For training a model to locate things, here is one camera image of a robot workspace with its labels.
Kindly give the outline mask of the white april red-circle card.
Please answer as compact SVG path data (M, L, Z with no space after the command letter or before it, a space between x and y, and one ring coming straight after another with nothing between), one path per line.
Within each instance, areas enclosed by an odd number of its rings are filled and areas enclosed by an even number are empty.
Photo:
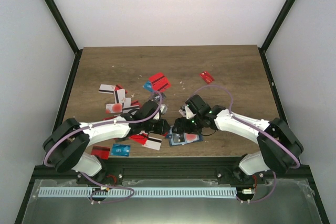
M196 142L199 140L199 136L197 134L187 134L184 133L184 139L187 143Z

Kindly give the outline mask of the black VIP card bottom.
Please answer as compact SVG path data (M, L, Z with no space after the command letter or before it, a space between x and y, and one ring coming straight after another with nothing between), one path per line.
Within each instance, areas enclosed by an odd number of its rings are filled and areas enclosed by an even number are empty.
M172 144L173 145L183 145L185 143L185 138L183 134L172 134Z

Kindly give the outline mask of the blue leather card holder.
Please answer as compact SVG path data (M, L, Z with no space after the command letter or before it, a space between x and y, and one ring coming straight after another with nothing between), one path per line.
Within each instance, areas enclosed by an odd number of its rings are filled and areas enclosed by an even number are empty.
M182 146L186 144L192 144L197 142L202 142L203 138L199 134L188 134L188 133L182 133L177 134L172 132L172 127L170 131L165 136L166 139L169 141L169 145L171 147L175 146Z

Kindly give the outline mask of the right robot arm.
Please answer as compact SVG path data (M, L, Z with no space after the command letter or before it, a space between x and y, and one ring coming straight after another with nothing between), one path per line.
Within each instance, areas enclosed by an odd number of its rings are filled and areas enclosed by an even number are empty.
M252 175L262 171L285 174L299 168L303 146L288 124L275 118L258 120L232 112L224 106L211 107L199 95L190 97L183 106L185 116L175 120L175 134L201 134L204 128L230 132L246 138L259 146L259 151L244 155L233 170L233 177L244 184Z

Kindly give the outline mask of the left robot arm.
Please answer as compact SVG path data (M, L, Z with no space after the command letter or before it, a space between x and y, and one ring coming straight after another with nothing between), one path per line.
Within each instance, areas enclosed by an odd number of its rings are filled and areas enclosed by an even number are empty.
M110 120L79 123L69 118L43 143L46 153L44 165L54 167L59 173L76 170L88 175L95 184L102 184L107 178L107 170L101 159L86 153L87 147L141 132L168 133L170 126L167 120L161 118L162 111L159 104L149 100L140 109Z

